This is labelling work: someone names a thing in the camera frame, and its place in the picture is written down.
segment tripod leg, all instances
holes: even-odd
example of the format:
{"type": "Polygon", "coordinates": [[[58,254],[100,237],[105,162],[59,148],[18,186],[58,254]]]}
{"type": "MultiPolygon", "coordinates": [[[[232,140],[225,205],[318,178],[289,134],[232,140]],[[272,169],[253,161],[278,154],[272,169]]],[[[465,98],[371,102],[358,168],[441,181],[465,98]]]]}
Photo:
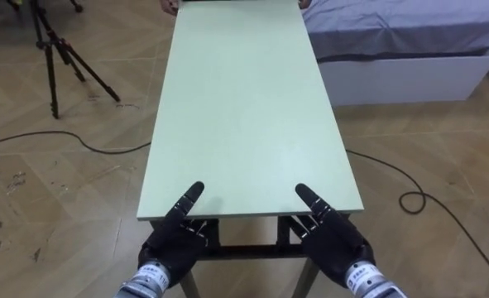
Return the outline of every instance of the tripod leg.
{"type": "Polygon", "coordinates": [[[87,65],[86,62],[82,60],[82,58],[80,58],[79,54],[77,54],[77,52],[75,52],[75,50],[73,50],[73,48],[69,44],[65,43],[64,41],[62,41],[62,44],[64,45],[64,48],[77,60],[77,62],[79,62],[82,67],[84,67],[84,69],[88,71],[96,81],[98,81],[98,83],[104,88],[104,90],[106,90],[108,94],[110,94],[110,96],[112,96],[112,98],[116,102],[121,101],[115,91],[113,91],[110,86],[106,85],[106,83],[104,83],[104,81],[102,81],[101,78],[98,77],[98,75],[91,69],[91,67],[89,67],[89,65],[87,65]]]}
{"type": "Polygon", "coordinates": [[[7,4],[10,5],[12,7],[12,10],[14,10],[15,12],[20,11],[20,6],[18,6],[18,4],[12,2],[11,0],[7,0],[7,4]]]}
{"type": "Polygon", "coordinates": [[[55,82],[55,64],[53,63],[53,49],[51,44],[46,44],[46,63],[47,74],[49,76],[49,88],[51,91],[51,112],[55,119],[59,118],[59,103],[56,101],[56,82],[55,82]]]}
{"type": "Polygon", "coordinates": [[[80,72],[79,67],[75,64],[75,61],[71,58],[70,54],[68,51],[65,49],[65,44],[62,42],[58,42],[55,44],[56,50],[59,52],[59,55],[62,57],[62,60],[66,65],[71,65],[73,67],[73,70],[75,72],[75,75],[77,76],[77,79],[81,82],[85,82],[86,78],[82,75],[80,72]]]}
{"type": "Polygon", "coordinates": [[[32,23],[35,26],[36,38],[38,41],[36,42],[36,47],[42,50],[44,48],[44,40],[42,38],[42,32],[40,30],[40,24],[38,23],[38,3],[36,1],[31,0],[29,2],[31,5],[31,15],[32,15],[32,23]]]}
{"type": "Polygon", "coordinates": [[[75,11],[78,13],[81,13],[84,10],[84,7],[82,5],[78,4],[75,0],[70,0],[71,4],[75,7],[75,11]]]}

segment white bed frame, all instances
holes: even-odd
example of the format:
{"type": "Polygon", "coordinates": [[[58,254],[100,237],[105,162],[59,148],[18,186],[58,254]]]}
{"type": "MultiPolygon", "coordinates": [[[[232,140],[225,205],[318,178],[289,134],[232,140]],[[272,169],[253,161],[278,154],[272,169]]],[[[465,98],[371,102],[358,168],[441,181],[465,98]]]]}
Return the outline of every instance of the white bed frame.
{"type": "Polygon", "coordinates": [[[489,71],[484,56],[319,65],[333,106],[465,100],[489,71]]]}

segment electrical cord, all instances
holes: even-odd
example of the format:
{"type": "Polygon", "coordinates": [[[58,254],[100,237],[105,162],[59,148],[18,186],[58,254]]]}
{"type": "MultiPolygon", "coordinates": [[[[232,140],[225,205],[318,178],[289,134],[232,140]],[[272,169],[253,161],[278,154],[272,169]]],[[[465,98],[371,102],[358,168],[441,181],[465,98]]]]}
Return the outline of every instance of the electrical cord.
{"type": "Polygon", "coordinates": [[[76,138],[77,140],[79,140],[80,144],[82,146],[86,147],[88,150],[93,151],[93,152],[97,152],[97,153],[100,153],[100,154],[107,154],[107,155],[126,154],[126,153],[134,152],[134,151],[137,151],[139,149],[142,149],[143,147],[147,147],[147,146],[150,146],[151,145],[151,142],[148,142],[146,144],[140,145],[140,146],[135,147],[135,148],[127,149],[127,150],[121,150],[121,151],[105,151],[105,150],[101,150],[101,149],[97,149],[97,148],[91,147],[90,145],[86,144],[84,142],[84,140],[81,137],[79,137],[79,135],[77,135],[75,133],[66,132],[66,131],[56,131],[56,130],[53,130],[53,131],[40,131],[40,132],[27,132],[27,133],[17,134],[15,136],[11,136],[11,137],[4,137],[3,139],[0,139],[0,143],[1,142],[6,142],[6,141],[9,141],[9,140],[18,139],[20,137],[29,137],[29,136],[37,136],[37,135],[50,135],[50,134],[63,134],[63,135],[67,135],[67,136],[72,136],[72,137],[76,138]]]}
{"type": "Polygon", "coordinates": [[[409,175],[408,173],[406,173],[402,169],[398,168],[397,166],[393,166],[392,164],[387,163],[385,161],[381,161],[381,160],[379,160],[379,159],[377,159],[375,157],[368,156],[368,155],[365,155],[365,154],[362,154],[362,153],[358,153],[358,152],[355,152],[355,151],[352,151],[352,150],[349,150],[349,149],[346,149],[345,151],[347,153],[353,154],[355,156],[364,157],[364,158],[367,158],[367,159],[369,159],[371,161],[378,162],[378,163],[380,163],[380,164],[382,164],[384,166],[389,166],[391,169],[396,170],[396,171],[399,171],[402,175],[406,176],[411,182],[413,182],[413,184],[417,187],[417,189],[419,191],[408,191],[408,192],[405,192],[404,194],[400,195],[400,197],[399,197],[399,206],[400,206],[400,208],[404,212],[406,212],[407,214],[417,215],[417,214],[420,214],[421,212],[423,212],[424,208],[426,207],[426,200],[427,199],[431,199],[433,202],[435,202],[439,206],[441,206],[441,208],[443,208],[444,211],[446,211],[448,213],[448,215],[450,215],[450,217],[452,217],[452,219],[456,222],[456,224],[458,224],[459,228],[461,228],[461,230],[463,232],[465,232],[465,234],[468,237],[468,240],[470,240],[470,242],[472,243],[472,245],[476,248],[477,252],[479,252],[479,254],[482,256],[483,260],[485,260],[485,263],[489,266],[489,258],[487,257],[487,255],[485,255],[485,253],[482,251],[482,249],[479,247],[479,245],[477,245],[476,240],[474,240],[474,238],[472,237],[472,235],[463,226],[463,224],[461,223],[461,221],[459,221],[459,219],[453,214],[453,212],[450,211],[450,209],[448,209],[448,207],[445,204],[443,204],[440,200],[438,200],[437,198],[435,198],[434,196],[432,196],[430,194],[425,193],[423,191],[423,189],[420,187],[419,183],[417,183],[417,181],[415,179],[413,179],[413,177],[411,175],[409,175]],[[422,199],[422,201],[421,201],[421,206],[417,210],[415,210],[415,209],[407,209],[404,206],[403,200],[404,200],[404,198],[406,198],[409,195],[420,195],[420,198],[422,199]]]}
{"type": "MultiPolygon", "coordinates": [[[[146,144],[142,144],[142,145],[140,145],[138,147],[134,147],[134,148],[127,149],[127,150],[122,150],[122,151],[104,151],[104,150],[101,150],[101,149],[97,149],[97,148],[91,147],[90,145],[86,144],[84,142],[84,140],[81,137],[79,137],[77,134],[75,134],[75,133],[66,132],[66,131],[56,131],[56,130],[22,133],[22,134],[18,134],[18,135],[15,135],[15,136],[5,137],[3,139],[0,139],[0,143],[1,142],[6,142],[6,141],[9,141],[9,140],[13,140],[13,139],[17,139],[17,138],[20,138],[20,137],[29,137],[29,136],[36,136],[36,135],[51,135],[51,134],[63,134],[63,135],[74,137],[77,140],[79,140],[80,144],[82,146],[84,146],[85,148],[87,148],[88,150],[93,151],[93,152],[97,152],[97,153],[100,153],[100,154],[107,154],[107,155],[126,154],[126,153],[130,153],[130,152],[134,152],[134,151],[140,150],[140,149],[142,149],[144,147],[148,147],[148,146],[151,145],[151,142],[148,142],[146,144]]],[[[411,175],[409,175],[408,173],[406,173],[405,171],[403,171],[401,168],[399,168],[397,166],[393,166],[392,164],[387,163],[385,161],[379,160],[378,158],[375,158],[375,157],[372,157],[372,156],[369,156],[369,155],[366,155],[366,154],[362,154],[362,153],[359,153],[359,152],[356,152],[356,151],[352,151],[352,150],[349,150],[349,149],[346,149],[346,152],[349,153],[349,154],[353,154],[355,156],[360,156],[360,157],[363,157],[363,158],[367,158],[368,160],[371,160],[371,161],[380,163],[380,164],[382,164],[384,166],[388,166],[391,169],[393,169],[395,171],[398,171],[402,175],[406,176],[411,182],[413,182],[413,184],[415,185],[415,187],[417,187],[418,191],[408,191],[408,192],[405,192],[404,194],[400,195],[400,197],[399,197],[399,206],[400,206],[400,208],[404,212],[406,212],[407,214],[418,215],[418,214],[422,213],[423,210],[424,210],[424,208],[426,207],[426,201],[428,199],[431,199],[433,202],[437,203],[441,208],[443,208],[448,213],[448,215],[450,215],[450,217],[456,222],[456,224],[459,226],[459,228],[461,228],[461,230],[463,232],[465,232],[465,234],[467,235],[467,237],[470,240],[470,242],[472,243],[472,245],[476,248],[477,252],[479,252],[479,254],[482,256],[482,258],[485,261],[485,263],[489,266],[489,258],[487,257],[487,255],[485,255],[485,253],[482,251],[482,249],[476,243],[476,240],[474,240],[474,238],[472,237],[472,235],[463,226],[463,224],[461,223],[461,221],[459,221],[459,219],[452,213],[452,211],[450,211],[450,209],[448,209],[448,207],[445,204],[443,204],[441,201],[439,201],[437,198],[433,197],[432,195],[425,193],[423,191],[422,187],[420,187],[419,183],[411,175]],[[404,202],[403,202],[404,201],[404,198],[406,198],[406,197],[408,197],[410,195],[419,195],[420,198],[422,199],[421,206],[418,209],[407,209],[404,206],[404,202]]]]}

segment person's hand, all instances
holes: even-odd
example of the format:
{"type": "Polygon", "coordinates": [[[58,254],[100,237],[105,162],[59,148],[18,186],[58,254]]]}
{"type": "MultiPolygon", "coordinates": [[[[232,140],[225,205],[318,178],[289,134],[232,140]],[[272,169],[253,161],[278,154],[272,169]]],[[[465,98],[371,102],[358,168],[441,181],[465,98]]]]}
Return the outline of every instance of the person's hand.
{"type": "Polygon", "coordinates": [[[300,2],[300,8],[305,9],[305,8],[309,8],[312,0],[299,0],[299,2],[300,2]]]}
{"type": "Polygon", "coordinates": [[[173,16],[178,13],[178,0],[160,0],[161,9],[173,16]]]}

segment table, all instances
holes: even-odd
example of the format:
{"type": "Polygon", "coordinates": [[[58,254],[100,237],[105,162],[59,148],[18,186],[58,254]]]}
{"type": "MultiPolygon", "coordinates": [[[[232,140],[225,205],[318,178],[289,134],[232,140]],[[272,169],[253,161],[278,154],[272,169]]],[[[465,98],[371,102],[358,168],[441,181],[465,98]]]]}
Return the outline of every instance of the table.
{"type": "MultiPolygon", "coordinates": [[[[211,224],[308,214],[300,182],[339,211],[363,209],[296,1],[180,6],[138,219],[154,224],[197,180],[205,191],[189,215],[211,224]]],[[[276,245],[218,245],[203,259],[303,257],[288,234],[280,221],[276,245]]],[[[317,273],[305,264],[295,296],[317,273]]],[[[192,275],[181,284],[198,296],[192,275]]]]}

